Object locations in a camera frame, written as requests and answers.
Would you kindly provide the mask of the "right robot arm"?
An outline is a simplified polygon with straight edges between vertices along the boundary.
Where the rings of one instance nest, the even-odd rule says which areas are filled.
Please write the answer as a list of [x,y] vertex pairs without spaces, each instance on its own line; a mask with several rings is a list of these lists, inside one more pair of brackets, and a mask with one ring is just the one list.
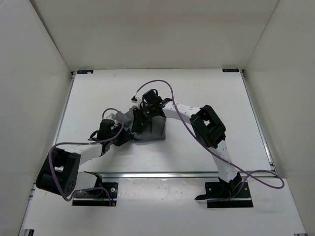
[[132,131],[143,131],[154,117],[173,118],[184,125],[191,125],[193,137],[212,155],[218,169],[221,193],[232,197],[238,192],[241,176],[234,166],[226,146],[226,127],[209,105],[192,107],[175,102],[172,98],[162,99],[156,89],[134,95],[131,99],[137,104],[133,109]]

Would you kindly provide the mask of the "grey pleated skirt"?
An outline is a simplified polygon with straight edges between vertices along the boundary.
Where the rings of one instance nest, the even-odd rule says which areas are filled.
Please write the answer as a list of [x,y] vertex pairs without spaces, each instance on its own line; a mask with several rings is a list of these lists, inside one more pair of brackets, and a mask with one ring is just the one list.
[[165,140],[165,125],[166,118],[161,116],[153,117],[149,124],[140,131],[132,131],[134,125],[133,109],[137,106],[132,106],[126,113],[121,111],[115,114],[115,120],[118,123],[124,123],[124,130],[132,136],[135,141],[148,142],[152,140]]

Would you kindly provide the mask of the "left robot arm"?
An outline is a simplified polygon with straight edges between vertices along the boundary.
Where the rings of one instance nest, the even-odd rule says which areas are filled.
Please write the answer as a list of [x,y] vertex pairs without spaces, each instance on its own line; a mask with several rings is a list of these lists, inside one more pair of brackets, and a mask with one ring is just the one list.
[[52,146],[37,176],[35,185],[62,196],[69,201],[78,191],[93,196],[103,190],[103,183],[97,174],[80,172],[79,166],[94,158],[103,156],[112,145],[120,146],[132,139],[125,122],[103,119],[99,129],[86,143],[63,142]]

